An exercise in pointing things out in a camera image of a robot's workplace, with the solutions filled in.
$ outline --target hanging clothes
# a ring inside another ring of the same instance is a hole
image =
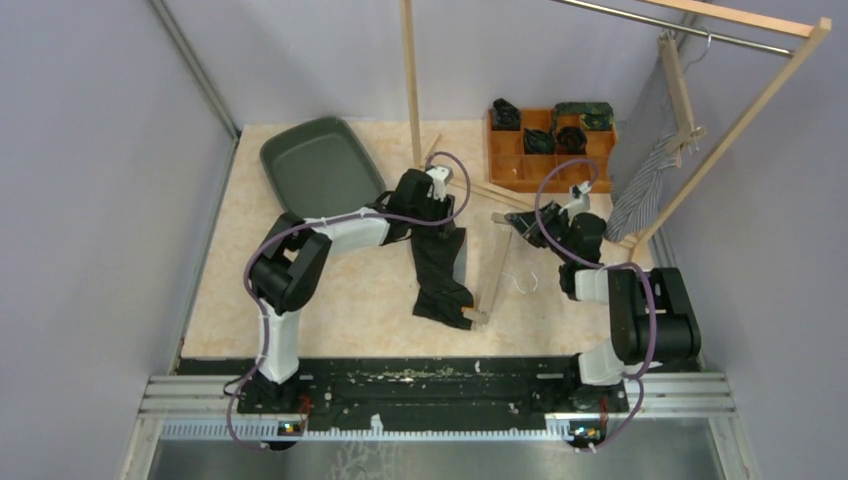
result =
[[[604,238],[620,242],[657,218],[663,176],[677,165],[677,153],[668,153],[665,147],[676,135],[668,81],[662,62],[657,62],[610,154],[607,171],[613,207]]]

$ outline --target gray fabric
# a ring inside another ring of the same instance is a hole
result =
[[[675,166],[666,144],[677,135],[674,108],[662,63],[657,62],[607,167],[612,214],[604,237],[620,242],[649,227],[659,213],[664,171]]]

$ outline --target floor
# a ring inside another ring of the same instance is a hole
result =
[[[404,122],[352,122],[356,135],[392,188],[412,166]],[[244,264],[282,212],[259,163],[259,150],[285,125],[244,130],[221,207],[209,257],[183,345],[184,358],[251,357],[258,348],[256,307],[241,285]],[[427,148],[457,155],[471,175],[485,179],[484,124],[424,122]],[[453,189],[457,201],[464,192]],[[481,291],[481,265],[494,247],[492,212],[510,208],[473,195],[457,225],[468,229],[466,286]],[[608,195],[592,195],[592,211],[608,217]],[[627,260],[627,250],[605,243],[602,261]],[[647,251],[636,261],[652,267]],[[490,322],[472,331],[451,329],[411,314],[418,286],[408,243],[360,250],[328,261],[318,290],[304,308],[302,357],[554,355],[580,352],[609,335],[607,307],[568,300],[558,285],[558,259],[514,237]]]

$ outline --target gray wall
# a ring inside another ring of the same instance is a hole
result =
[[[699,316],[704,354],[729,376],[764,477],[844,478],[848,3],[720,3],[808,23],[831,16],[835,31],[666,229]],[[703,40],[693,40],[687,56],[698,55],[703,46]],[[719,45],[691,67],[695,112],[713,141],[782,62]],[[673,175],[670,187],[695,163],[684,162],[687,168]]]
[[[0,478],[109,479],[229,139],[144,2],[0,3]]]
[[[168,3],[241,124],[407,118],[399,0]],[[499,96],[606,100],[626,118],[656,57],[656,28],[548,0],[412,3],[424,119],[481,118]]]

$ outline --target metal hook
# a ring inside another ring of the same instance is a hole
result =
[[[707,28],[707,27],[704,27],[704,31],[705,31],[705,32],[707,32],[707,49],[706,49],[706,50],[704,50],[704,53],[702,53],[702,54],[701,54],[701,56],[700,56],[700,57],[698,57],[698,59],[697,59],[697,60],[693,60],[693,61],[691,61],[691,62],[689,62],[689,63],[687,63],[687,64],[686,64],[686,68],[684,68],[684,69],[683,69],[683,74],[684,74],[684,75],[686,75],[686,71],[687,71],[687,70],[689,70],[689,67],[691,67],[692,65],[694,65],[694,64],[696,64],[696,63],[700,62],[701,60],[703,60],[703,59],[704,59],[704,57],[706,57],[706,56],[707,56],[707,53],[709,53],[709,51],[710,51],[710,47],[711,47],[711,46],[712,46],[712,44],[713,44],[713,33],[712,33],[712,32],[710,31],[710,29],[709,29],[709,28]]]

